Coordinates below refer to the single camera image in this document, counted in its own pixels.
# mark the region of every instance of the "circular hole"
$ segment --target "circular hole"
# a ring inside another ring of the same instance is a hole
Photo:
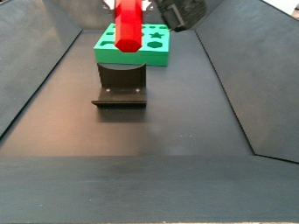
[[[154,41],[154,42],[150,42],[147,44],[147,46],[152,47],[152,48],[159,48],[163,46],[163,43],[158,42],[158,41]]]

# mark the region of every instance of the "gray surface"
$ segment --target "gray surface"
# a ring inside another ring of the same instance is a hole
[[[3,157],[0,223],[298,222],[298,177],[254,156]]]
[[[0,136],[79,33],[51,1],[0,5]]]
[[[299,23],[262,1],[224,1],[198,33],[259,155],[299,162]]]
[[[100,33],[80,35],[0,143],[0,156],[251,155],[195,31],[172,33],[170,66],[147,67],[146,109],[91,104]]]
[[[210,14],[215,11],[215,9],[218,8],[218,6],[220,5],[222,2],[223,2],[223,0],[206,0],[206,4],[207,4],[207,14],[202,18],[202,20],[199,21],[199,23],[192,27],[192,30],[196,30],[198,29],[199,25],[206,20],[206,18],[210,16]]]

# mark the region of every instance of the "red block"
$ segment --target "red block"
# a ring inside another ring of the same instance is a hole
[[[142,43],[143,0],[116,0],[116,48],[135,53]]]

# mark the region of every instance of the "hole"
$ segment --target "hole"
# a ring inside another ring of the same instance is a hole
[[[159,32],[156,32],[156,33],[151,33],[150,34],[151,35],[151,39],[162,39],[163,38],[163,34],[160,34]]]
[[[159,48],[159,47],[163,46],[163,43],[154,41],[154,42],[150,42],[150,43],[147,44],[147,46],[150,46],[150,47],[152,47],[152,48]]]
[[[99,45],[100,46],[104,46],[104,45],[110,45],[110,44],[115,44],[115,42],[114,41],[103,41]]]

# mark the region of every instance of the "green shape sorter block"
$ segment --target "green shape sorter block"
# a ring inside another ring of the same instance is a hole
[[[143,24],[143,46],[138,52],[120,52],[115,47],[115,24],[100,37],[94,50],[98,63],[167,66],[170,30],[164,24]]]

